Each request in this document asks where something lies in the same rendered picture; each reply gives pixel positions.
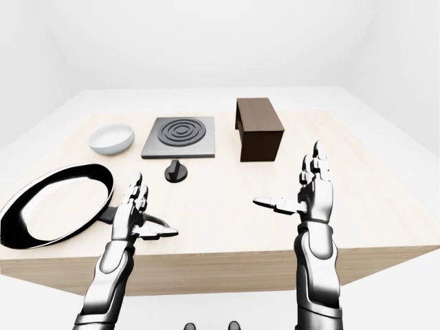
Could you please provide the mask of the silver robot left hand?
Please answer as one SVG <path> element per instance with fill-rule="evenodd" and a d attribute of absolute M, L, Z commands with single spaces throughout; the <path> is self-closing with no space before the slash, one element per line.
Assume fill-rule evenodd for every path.
<path fill-rule="evenodd" d="M 147 207 L 149 188 L 142 183 L 142 174 L 137 172 L 124 191 L 113 219 L 111 240 L 135 243 L 138 238 L 145 241 L 176 237 L 177 229 L 167 222 L 144 213 Z"/>

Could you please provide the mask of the silver robot right hand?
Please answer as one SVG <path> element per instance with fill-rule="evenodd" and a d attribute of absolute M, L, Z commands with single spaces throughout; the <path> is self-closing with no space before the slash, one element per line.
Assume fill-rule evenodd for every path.
<path fill-rule="evenodd" d="M 323 141 L 314 144 L 312 155 L 304 156 L 299 182 L 297 200 L 257 197 L 253 203 L 284 215 L 297 213 L 302 221 L 328 224 L 333 209 L 333 184 L 329 179 L 329 160 Z"/>

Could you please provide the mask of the round black stove knob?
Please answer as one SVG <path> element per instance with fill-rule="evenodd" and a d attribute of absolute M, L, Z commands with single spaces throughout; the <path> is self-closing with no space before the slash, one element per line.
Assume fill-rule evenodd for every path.
<path fill-rule="evenodd" d="M 164 172 L 165 179 L 170 183 L 179 183 L 188 176 L 187 168 L 177 159 L 171 161 L 170 166 Z"/>

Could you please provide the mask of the flat dark stove plate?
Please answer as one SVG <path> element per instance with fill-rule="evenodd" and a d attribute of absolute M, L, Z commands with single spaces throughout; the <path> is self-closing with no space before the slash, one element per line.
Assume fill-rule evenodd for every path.
<path fill-rule="evenodd" d="M 157 118 L 141 151 L 143 159 L 215 156 L 215 118 Z"/>

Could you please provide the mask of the white ceramic bowl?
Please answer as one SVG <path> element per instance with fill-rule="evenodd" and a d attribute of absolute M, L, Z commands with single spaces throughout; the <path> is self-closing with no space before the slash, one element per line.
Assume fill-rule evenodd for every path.
<path fill-rule="evenodd" d="M 128 124 L 108 124 L 93 131 L 88 137 L 89 147 L 101 155 L 116 155 L 127 150 L 135 139 Z"/>

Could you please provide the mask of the dark brown wooden box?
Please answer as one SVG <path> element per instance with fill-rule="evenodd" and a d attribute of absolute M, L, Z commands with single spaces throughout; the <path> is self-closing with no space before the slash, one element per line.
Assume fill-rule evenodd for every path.
<path fill-rule="evenodd" d="M 240 162 L 275 161 L 285 129 L 268 98 L 237 98 L 235 129 Z"/>

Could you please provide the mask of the black frying pan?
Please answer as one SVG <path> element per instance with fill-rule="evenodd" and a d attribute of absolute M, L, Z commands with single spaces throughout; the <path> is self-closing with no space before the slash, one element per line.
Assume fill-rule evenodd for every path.
<path fill-rule="evenodd" d="M 113 225 L 114 179 L 101 164 L 53 170 L 20 189 L 0 210 L 0 244 L 26 250 L 66 241 L 95 222 Z"/>

